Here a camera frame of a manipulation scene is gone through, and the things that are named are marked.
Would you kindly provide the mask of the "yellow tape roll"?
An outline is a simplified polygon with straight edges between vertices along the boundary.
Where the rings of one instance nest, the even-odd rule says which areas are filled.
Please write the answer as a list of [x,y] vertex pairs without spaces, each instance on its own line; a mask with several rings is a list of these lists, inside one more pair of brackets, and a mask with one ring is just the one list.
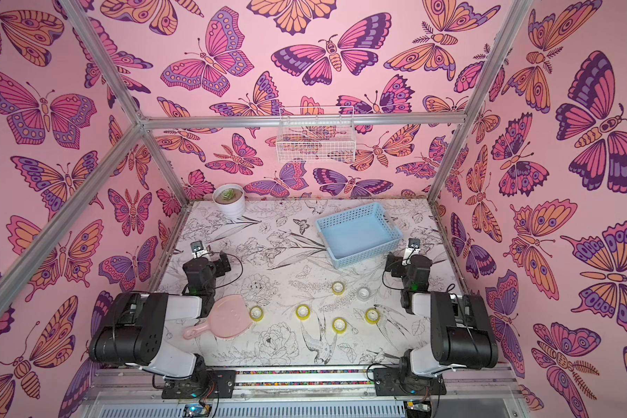
[[301,304],[295,309],[295,315],[299,320],[307,320],[311,315],[311,309],[306,304]]
[[343,318],[337,317],[334,318],[332,327],[336,334],[344,334],[348,329],[348,324]]
[[260,306],[253,306],[249,309],[249,315],[253,322],[260,322],[264,318],[264,310]]
[[371,325],[376,325],[381,320],[381,314],[376,308],[369,308],[364,314],[365,322]]
[[343,282],[335,281],[331,286],[331,290],[334,295],[343,295],[346,290],[346,287]]

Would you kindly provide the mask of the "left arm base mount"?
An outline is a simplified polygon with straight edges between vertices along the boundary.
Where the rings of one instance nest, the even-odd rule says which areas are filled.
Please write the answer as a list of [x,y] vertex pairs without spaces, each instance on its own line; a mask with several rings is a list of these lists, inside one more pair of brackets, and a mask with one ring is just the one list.
[[165,379],[164,400],[229,399],[233,396],[237,372],[233,369],[206,369],[188,379]]

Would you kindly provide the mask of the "pink hand mirror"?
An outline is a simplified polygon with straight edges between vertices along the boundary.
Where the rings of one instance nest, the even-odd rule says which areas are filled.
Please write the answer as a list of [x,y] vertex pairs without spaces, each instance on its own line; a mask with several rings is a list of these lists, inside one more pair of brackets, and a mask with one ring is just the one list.
[[240,294],[230,294],[214,303],[203,322],[186,328],[183,338],[192,340],[210,332],[219,339],[232,339],[247,331],[252,323],[243,297]]

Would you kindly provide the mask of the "clear white tape roll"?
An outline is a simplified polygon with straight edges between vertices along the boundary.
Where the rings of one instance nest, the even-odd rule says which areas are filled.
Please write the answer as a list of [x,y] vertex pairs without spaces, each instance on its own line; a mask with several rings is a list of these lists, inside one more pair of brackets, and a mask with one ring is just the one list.
[[367,287],[360,287],[356,292],[356,296],[360,301],[368,301],[371,291]]

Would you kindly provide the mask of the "light blue plastic storage basket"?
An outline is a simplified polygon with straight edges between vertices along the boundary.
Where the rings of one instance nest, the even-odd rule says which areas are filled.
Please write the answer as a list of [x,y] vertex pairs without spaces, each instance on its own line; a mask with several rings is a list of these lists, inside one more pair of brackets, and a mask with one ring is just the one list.
[[336,269],[392,252],[402,241],[401,230],[378,202],[317,219],[315,226]]

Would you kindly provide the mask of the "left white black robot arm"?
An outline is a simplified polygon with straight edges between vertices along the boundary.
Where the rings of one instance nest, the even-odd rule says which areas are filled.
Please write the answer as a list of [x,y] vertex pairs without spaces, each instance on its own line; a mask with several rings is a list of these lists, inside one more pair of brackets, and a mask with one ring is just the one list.
[[170,380],[203,381],[207,372],[203,357],[167,342],[165,325],[209,315],[216,280],[231,270],[224,252],[215,261],[196,256],[183,266],[187,278],[183,294],[120,294],[92,337],[90,360],[105,366],[135,367]]

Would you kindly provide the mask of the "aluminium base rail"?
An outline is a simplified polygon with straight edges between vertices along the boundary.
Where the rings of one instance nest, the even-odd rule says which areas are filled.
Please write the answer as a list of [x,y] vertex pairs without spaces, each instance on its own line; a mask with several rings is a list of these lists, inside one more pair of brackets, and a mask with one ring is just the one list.
[[164,381],[142,372],[99,372],[78,417],[528,417],[513,372],[449,370],[446,395],[378,396],[367,376],[381,364],[215,367],[237,372],[229,399],[164,400]]

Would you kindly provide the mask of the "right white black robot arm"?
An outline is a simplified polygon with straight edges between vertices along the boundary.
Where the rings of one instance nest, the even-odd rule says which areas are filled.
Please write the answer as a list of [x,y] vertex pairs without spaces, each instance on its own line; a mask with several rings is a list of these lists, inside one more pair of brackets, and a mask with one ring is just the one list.
[[499,359],[496,336],[482,297],[429,288],[433,261],[421,254],[388,254],[384,271],[402,282],[406,313],[430,320],[429,344],[409,349],[400,359],[399,377],[430,379],[449,370],[492,369]]

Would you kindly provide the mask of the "white pot with succulent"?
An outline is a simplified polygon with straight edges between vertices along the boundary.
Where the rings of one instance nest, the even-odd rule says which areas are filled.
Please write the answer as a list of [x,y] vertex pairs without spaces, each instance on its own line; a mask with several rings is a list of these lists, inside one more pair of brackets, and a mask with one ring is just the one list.
[[212,201],[228,219],[238,219],[246,210],[245,193],[240,185],[219,186],[212,194]]

